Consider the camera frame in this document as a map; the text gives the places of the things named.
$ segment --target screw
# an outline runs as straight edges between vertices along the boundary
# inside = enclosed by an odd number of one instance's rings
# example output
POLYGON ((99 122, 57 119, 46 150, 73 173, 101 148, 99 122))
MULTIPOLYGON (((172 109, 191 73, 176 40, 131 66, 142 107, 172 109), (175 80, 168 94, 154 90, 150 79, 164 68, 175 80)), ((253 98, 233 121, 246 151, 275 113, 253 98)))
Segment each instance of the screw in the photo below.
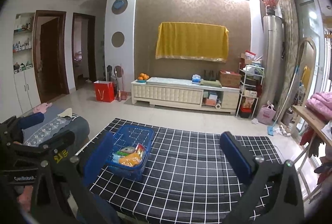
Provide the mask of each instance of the screw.
POLYGON ((78 162, 79 161, 79 157, 78 156, 72 156, 71 158, 70 158, 70 162, 71 163, 75 163, 75 162, 78 162))
POLYGON ((262 163, 262 162, 264 162, 264 157, 263 156, 256 156, 255 157, 255 160, 258 162, 258 163, 262 163))
POLYGON ((40 163, 40 165, 41 165, 43 168, 45 168, 48 164, 49 164, 49 163, 48 163, 47 160, 43 160, 43 161, 40 163))

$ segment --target white tv cabinet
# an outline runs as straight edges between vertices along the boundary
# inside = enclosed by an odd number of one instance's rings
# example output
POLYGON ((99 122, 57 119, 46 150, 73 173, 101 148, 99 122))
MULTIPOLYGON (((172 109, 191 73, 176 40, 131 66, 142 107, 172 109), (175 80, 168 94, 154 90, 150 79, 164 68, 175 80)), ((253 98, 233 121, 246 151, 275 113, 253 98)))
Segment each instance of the white tv cabinet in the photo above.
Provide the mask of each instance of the white tv cabinet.
POLYGON ((132 82, 132 103, 135 104, 140 100, 149 102, 150 106, 160 105, 235 114, 239 94, 239 88, 196 85, 191 80, 152 77, 145 83, 139 83, 137 80, 132 82), (220 109, 202 105, 204 90, 222 92, 220 109))

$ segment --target pink gift bag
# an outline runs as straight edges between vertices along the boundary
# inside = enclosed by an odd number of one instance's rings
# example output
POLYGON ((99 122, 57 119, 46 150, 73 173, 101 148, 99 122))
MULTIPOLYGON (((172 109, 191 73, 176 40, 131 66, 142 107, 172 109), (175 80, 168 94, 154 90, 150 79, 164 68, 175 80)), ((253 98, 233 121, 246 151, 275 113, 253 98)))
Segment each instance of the pink gift bag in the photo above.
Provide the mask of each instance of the pink gift bag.
POLYGON ((259 110, 259 113, 257 115, 257 120, 260 123, 263 123, 265 125, 272 125, 272 119, 276 114, 276 110, 271 106, 262 106, 262 108, 259 110))

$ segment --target white shelf rack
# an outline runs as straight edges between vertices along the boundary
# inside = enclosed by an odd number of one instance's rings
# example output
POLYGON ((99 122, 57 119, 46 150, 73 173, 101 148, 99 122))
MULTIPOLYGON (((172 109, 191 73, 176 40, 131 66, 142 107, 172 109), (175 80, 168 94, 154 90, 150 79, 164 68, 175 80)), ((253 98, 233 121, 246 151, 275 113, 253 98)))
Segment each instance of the white shelf rack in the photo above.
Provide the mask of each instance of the white shelf rack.
MULTIPOLYGON (((264 79, 264 74, 265 74, 263 67, 257 67, 257 66, 254 66, 254 65, 246 65, 246 70, 244 71, 244 70, 242 70, 240 68, 240 64, 239 64, 239 73, 244 73, 244 79, 243 79, 243 81, 240 82, 243 85, 243 89, 242 89, 242 91, 240 90, 240 101, 239 101, 239 105, 238 105, 237 110, 236 110, 236 116, 238 116, 238 114, 239 114, 239 110, 240 110, 240 105, 241 105, 242 98, 245 97, 243 95, 245 87, 246 86, 247 87, 252 87, 252 88, 256 87, 255 85, 246 84, 247 75, 249 74, 249 72, 247 71, 247 67, 253 67, 255 69, 263 70, 263 74, 262 75, 260 75, 260 74, 254 74, 254 76, 261 77, 261 85, 263 84, 263 79, 264 79)), ((254 110, 252 111, 251 118, 253 118, 253 116, 254 116, 254 113, 255 113, 255 110, 256 110, 256 107, 257 107, 257 102, 258 102, 259 97, 253 97, 252 99, 255 99, 256 103, 255 103, 254 110)))

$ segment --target blue plastic basket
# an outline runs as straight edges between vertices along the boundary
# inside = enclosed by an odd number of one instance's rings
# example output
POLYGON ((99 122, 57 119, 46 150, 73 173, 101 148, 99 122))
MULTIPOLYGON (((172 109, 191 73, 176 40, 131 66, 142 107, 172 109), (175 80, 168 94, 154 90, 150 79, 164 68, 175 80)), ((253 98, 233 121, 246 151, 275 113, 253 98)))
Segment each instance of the blue plastic basket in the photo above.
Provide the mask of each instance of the blue plastic basket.
POLYGON ((112 137, 111 152, 106 160, 106 165, 109 166, 112 173, 123 178, 133 181, 140 181, 142 174, 149 158, 154 131, 151 128, 124 125, 112 137), (128 167, 119 163, 113 162, 113 154, 127 146, 136 147, 140 143, 146 148, 144 157, 139 165, 135 167, 128 167))

